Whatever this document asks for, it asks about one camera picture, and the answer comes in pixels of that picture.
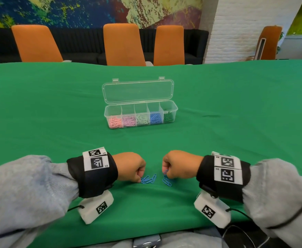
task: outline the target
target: black wristband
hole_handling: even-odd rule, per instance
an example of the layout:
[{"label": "black wristband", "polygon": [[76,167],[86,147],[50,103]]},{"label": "black wristband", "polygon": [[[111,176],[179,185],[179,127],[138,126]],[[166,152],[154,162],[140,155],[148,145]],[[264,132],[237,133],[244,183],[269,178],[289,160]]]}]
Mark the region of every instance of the black wristband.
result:
[{"label": "black wristband", "polygon": [[79,197],[96,197],[109,188],[118,179],[118,169],[110,153],[107,153],[109,167],[84,171],[83,156],[67,160],[68,171],[77,181],[79,186]]},{"label": "black wristband", "polygon": [[199,187],[212,196],[219,196],[243,203],[242,189],[251,178],[250,164],[241,162],[243,185],[235,183],[219,182],[214,180],[214,156],[207,155],[203,158],[196,179],[200,182]]}]

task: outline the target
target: hand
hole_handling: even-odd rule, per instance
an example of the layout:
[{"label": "hand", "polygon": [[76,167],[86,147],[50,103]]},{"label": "hand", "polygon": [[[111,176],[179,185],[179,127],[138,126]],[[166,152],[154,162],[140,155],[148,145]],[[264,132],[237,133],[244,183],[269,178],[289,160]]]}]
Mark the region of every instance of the hand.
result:
[{"label": "hand", "polygon": [[118,180],[141,182],[145,171],[144,159],[136,153],[124,152],[112,156],[118,169]]},{"label": "hand", "polygon": [[193,178],[197,175],[200,163],[204,157],[196,156],[181,150],[172,150],[163,158],[163,173],[173,178]]}]

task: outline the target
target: gray sweatshirt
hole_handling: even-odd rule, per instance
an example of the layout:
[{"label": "gray sweatshirt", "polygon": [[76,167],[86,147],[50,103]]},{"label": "gray sweatshirt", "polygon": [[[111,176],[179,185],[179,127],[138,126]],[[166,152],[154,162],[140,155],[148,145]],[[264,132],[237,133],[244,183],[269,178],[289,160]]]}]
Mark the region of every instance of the gray sweatshirt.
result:
[{"label": "gray sweatshirt", "polygon": [[[78,194],[67,163],[54,164],[46,156],[30,155],[0,166],[0,234],[26,229],[0,238],[0,248],[27,247],[66,214]],[[302,247],[302,214],[283,228],[266,229],[286,221],[302,206],[302,176],[294,165],[269,159],[252,166],[243,201],[248,215],[269,237],[279,237],[292,248]],[[163,248],[227,247],[221,238],[205,233],[167,233],[162,239]],[[132,240],[93,247],[131,248]]]}]

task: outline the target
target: white brick wall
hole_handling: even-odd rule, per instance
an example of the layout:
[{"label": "white brick wall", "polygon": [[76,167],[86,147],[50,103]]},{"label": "white brick wall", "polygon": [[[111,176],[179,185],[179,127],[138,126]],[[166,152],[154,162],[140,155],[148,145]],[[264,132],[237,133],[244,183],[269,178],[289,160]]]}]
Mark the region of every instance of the white brick wall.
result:
[{"label": "white brick wall", "polygon": [[301,4],[302,0],[204,0],[199,29],[210,33],[205,63],[245,61],[254,55],[265,26],[282,26],[286,34]]}]

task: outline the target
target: gray sleeve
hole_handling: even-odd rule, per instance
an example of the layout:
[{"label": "gray sleeve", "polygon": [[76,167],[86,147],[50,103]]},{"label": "gray sleeve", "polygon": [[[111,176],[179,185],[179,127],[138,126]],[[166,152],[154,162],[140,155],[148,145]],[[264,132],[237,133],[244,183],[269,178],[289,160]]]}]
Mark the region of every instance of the gray sleeve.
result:
[{"label": "gray sleeve", "polygon": [[302,247],[302,214],[280,229],[266,229],[285,222],[302,207],[302,176],[294,165],[269,159],[252,166],[243,201],[248,215],[269,237],[279,237],[292,248]]},{"label": "gray sleeve", "polygon": [[49,224],[63,217],[79,195],[67,163],[30,155],[0,166],[0,248],[25,248]]}]

